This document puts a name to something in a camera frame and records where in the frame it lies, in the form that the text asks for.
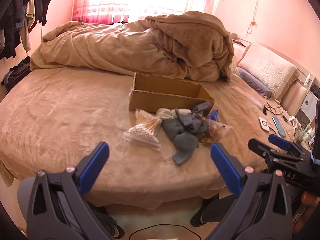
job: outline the floor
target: floor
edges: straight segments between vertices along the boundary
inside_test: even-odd
[[[26,228],[26,222],[20,212],[17,201],[17,189],[19,181],[14,180],[11,187],[7,187],[0,177],[0,201],[10,215],[17,227]],[[223,190],[221,196],[227,196],[230,193],[227,189]],[[136,230],[146,228],[156,224],[177,224],[182,225],[196,232],[202,239],[216,227],[217,223],[207,223],[206,225],[194,228],[190,225],[190,218],[195,214],[201,204],[201,198],[190,198],[185,200],[163,203],[156,210],[149,211],[141,208],[110,205],[107,207],[109,214],[117,220],[117,223],[124,229],[125,236],[123,240],[128,240],[131,233]],[[132,240],[142,239],[168,239],[179,238],[196,240],[196,235],[185,228],[173,226],[158,226],[146,229],[132,236]]]

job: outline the pink wall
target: pink wall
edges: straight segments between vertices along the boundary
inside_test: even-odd
[[[214,13],[225,28],[245,36],[256,0],[220,0]],[[293,59],[320,79],[320,20],[307,0],[259,0],[248,38]]]
[[[47,24],[43,27],[43,35],[55,27],[71,21],[73,0],[51,0],[47,12]],[[28,52],[30,56],[41,43],[41,24],[37,24],[36,27],[29,34],[31,51]],[[22,59],[27,56],[22,44],[16,48],[16,57],[9,59],[2,59],[0,61],[0,81],[2,81],[4,75],[8,72],[10,67],[17,65]],[[5,87],[0,86],[0,102],[7,94]]]

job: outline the blue smartphone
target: blue smartphone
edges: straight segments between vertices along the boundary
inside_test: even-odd
[[[281,126],[281,123],[280,123],[279,119],[276,118],[276,117],[272,117],[272,120],[275,123],[280,136],[281,137],[285,137],[285,133],[284,133],[284,130],[283,130],[282,126]]]

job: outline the black bag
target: black bag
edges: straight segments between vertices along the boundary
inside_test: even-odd
[[[1,85],[5,86],[9,92],[30,72],[30,57],[26,57],[17,66],[10,68],[9,72],[4,76]]]

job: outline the screw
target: screw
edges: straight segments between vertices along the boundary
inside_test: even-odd
[[[38,171],[38,176],[39,176],[39,177],[42,177],[44,174],[45,174],[45,171],[44,171],[44,170],[39,170],[39,171]]]
[[[70,166],[66,167],[66,172],[72,173],[72,172],[75,171],[75,169],[76,169],[76,168],[75,168],[74,166],[70,165]]]
[[[276,172],[275,172],[275,173],[276,173],[276,175],[277,175],[277,176],[279,176],[279,177],[281,177],[281,176],[282,176],[282,171],[281,171],[281,170],[276,170]]]
[[[246,166],[246,167],[244,168],[244,171],[245,171],[246,173],[253,173],[253,172],[254,172],[254,169],[253,169],[251,166]]]

